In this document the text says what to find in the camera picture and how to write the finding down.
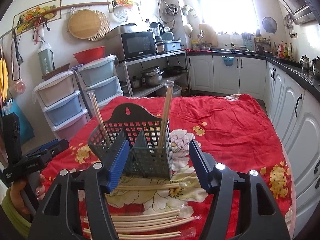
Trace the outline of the person's left hand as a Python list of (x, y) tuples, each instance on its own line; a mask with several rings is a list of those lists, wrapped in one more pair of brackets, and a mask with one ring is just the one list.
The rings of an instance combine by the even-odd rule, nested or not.
[(24, 178), (15, 181), (10, 188), (10, 199), (16, 209), (16, 211), (27, 218), (34, 216), (36, 213), (36, 207), (33, 207), (32, 201), (36, 198), (36, 205), (39, 201), (43, 200), (46, 195), (46, 189), (44, 187), (44, 182), (46, 181), (44, 175), (39, 174), (39, 180), (32, 185), (36, 185), (35, 189), (31, 188), (29, 185), (28, 178)]

